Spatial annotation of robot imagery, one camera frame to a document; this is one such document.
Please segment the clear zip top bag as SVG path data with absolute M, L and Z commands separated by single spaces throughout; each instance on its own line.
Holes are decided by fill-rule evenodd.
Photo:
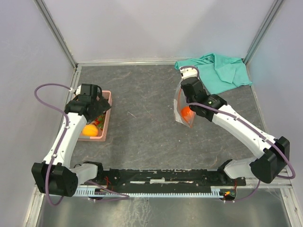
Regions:
M 178 83 L 173 100 L 175 121 L 189 128 L 193 127 L 196 113 L 186 103 L 186 98 L 181 89 L 181 82 Z

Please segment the small orange toy fruit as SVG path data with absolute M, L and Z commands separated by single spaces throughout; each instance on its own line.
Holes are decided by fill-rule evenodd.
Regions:
M 96 137 L 99 134 L 98 127 L 94 124 L 86 125 L 82 130 L 83 136 Z

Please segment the pink perforated basket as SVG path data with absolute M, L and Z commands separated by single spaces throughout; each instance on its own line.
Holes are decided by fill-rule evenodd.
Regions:
M 81 133 L 78 138 L 78 141 L 95 141 L 95 142 L 106 141 L 110 114 L 111 114 L 111 109 L 107 110 L 105 114 L 103 114 L 97 118 L 97 123 L 99 123 L 99 125 L 96 125 L 96 124 L 95 125 L 98 128 L 98 136 L 89 137 L 89 136 L 85 136 Z

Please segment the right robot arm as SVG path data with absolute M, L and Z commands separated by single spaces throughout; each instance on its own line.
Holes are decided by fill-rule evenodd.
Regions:
M 208 95 L 202 82 L 196 77 L 180 83 L 189 108 L 198 116 L 224 128 L 253 154 L 242 160 L 228 160 L 217 173 L 218 181 L 228 185 L 236 178 L 256 177 L 261 182 L 271 183 L 287 165 L 290 142 L 285 137 L 275 138 L 241 117 L 218 95 Z

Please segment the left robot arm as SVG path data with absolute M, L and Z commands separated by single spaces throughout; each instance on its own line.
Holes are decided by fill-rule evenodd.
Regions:
M 39 191 L 46 195 L 71 197 L 86 181 L 101 184 L 105 179 L 101 163 L 89 162 L 75 168 L 71 168 L 70 163 L 85 125 L 106 113 L 111 105 L 98 85 L 81 84 L 77 89 L 68 90 L 75 97 L 64 110 L 59 110 L 64 120 L 54 144 L 43 161 L 34 163 L 31 169 Z

